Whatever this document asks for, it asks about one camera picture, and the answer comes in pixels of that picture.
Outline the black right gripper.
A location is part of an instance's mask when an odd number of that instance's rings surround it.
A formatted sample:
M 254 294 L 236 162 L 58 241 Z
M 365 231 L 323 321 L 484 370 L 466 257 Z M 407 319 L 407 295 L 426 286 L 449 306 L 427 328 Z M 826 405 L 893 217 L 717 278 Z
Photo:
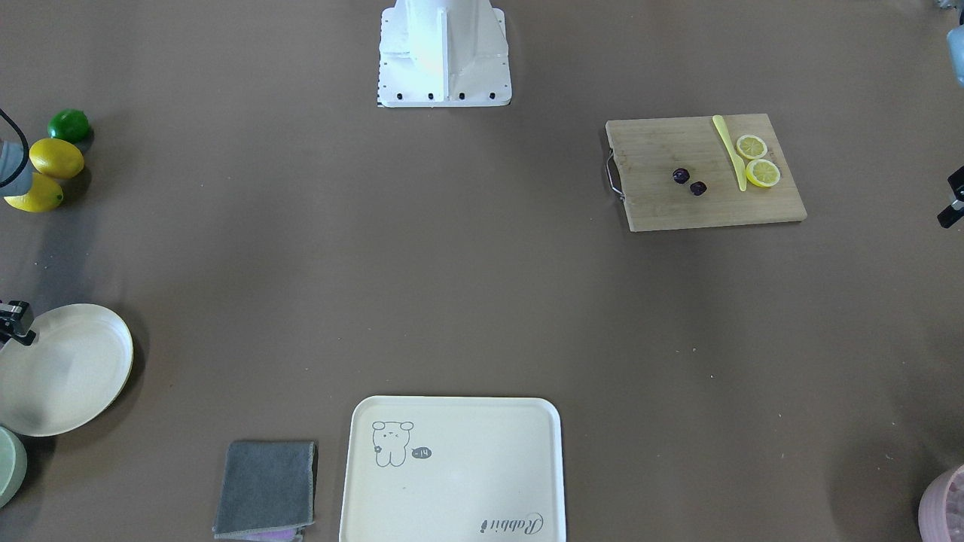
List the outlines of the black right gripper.
M 32 330 L 33 322 L 33 309 L 29 303 L 20 300 L 2 301 L 1 346 L 9 342 L 31 346 L 37 339 L 37 333 Z

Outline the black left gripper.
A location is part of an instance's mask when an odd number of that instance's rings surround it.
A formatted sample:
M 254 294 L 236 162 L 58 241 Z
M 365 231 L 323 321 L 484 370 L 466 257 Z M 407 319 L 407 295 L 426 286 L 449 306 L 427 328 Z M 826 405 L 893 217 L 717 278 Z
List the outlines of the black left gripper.
M 943 229 L 950 229 L 963 217 L 963 178 L 964 167 L 958 168 L 947 178 L 951 189 L 951 203 L 937 215 L 938 223 Z

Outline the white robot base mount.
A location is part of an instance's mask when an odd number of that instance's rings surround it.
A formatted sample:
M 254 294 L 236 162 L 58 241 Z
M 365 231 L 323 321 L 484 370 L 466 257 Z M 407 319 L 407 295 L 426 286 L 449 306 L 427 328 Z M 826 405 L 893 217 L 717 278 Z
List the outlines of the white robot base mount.
M 489 1 L 396 1 L 381 13 L 377 104 L 482 108 L 511 103 L 505 14 Z

